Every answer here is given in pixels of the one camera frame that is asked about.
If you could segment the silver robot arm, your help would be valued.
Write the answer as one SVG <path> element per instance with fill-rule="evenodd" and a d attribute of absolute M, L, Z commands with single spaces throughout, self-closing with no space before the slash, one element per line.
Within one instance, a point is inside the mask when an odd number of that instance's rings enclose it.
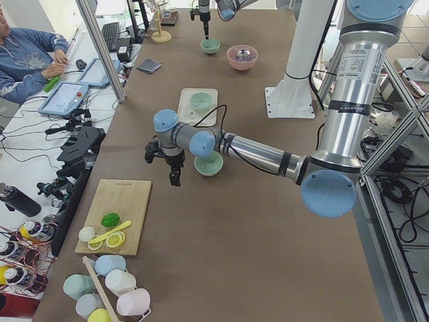
<path fill-rule="evenodd" d="M 237 12 L 245 7 L 255 3 L 254 0 L 216 0 L 217 13 L 222 21 L 231 21 Z M 298 19 L 302 1 L 276 1 L 277 9 L 289 9 L 294 12 L 295 19 Z M 209 21 L 210 21 L 210 1 L 200 0 L 195 9 L 190 10 L 190 18 L 194 21 L 198 16 L 203 25 L 205 39 L 209 39 Z"/>
<path fill-rule="evenodd" d="M 310 77 L 336 7 L 335 1 L 303 1 L 283 79 L 265 89 L 271 118 L 308 117 L 312 111 Z M 340 59 L 324 110 L 324 131 L 315 151 L 297 156 L 223 127 L 181 122 L 163 109 L 154 115 L 156 135 L 145 147 L 145 160 L 163 158 L 170 182 L 180 185 L 185 154 L 208 158 L 212 152 L 236 156 L 258 170 L 291 178 L 305 206 L 322 217 L 348 213 L 357 199 L 361 171 L 357 157 L 383 67 L 385 53 L 400 38 L 410 1 L 346 1 L 339 35 Z"/>

